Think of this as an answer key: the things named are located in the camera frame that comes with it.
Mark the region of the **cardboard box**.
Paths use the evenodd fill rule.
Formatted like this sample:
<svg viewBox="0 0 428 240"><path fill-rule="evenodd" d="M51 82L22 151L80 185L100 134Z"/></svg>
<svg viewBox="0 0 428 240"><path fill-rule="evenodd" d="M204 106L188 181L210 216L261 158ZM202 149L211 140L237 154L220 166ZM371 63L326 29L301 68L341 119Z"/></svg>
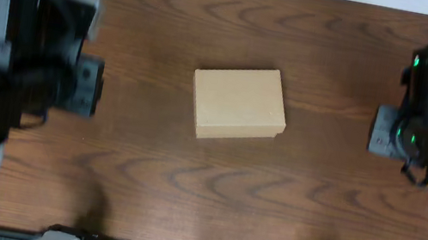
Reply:
<svg viewBox="0 0 428 240"><path fill-rule="evenodd" d="M197 138L273 138L286 128L279 70L196 70Z"/></svg>

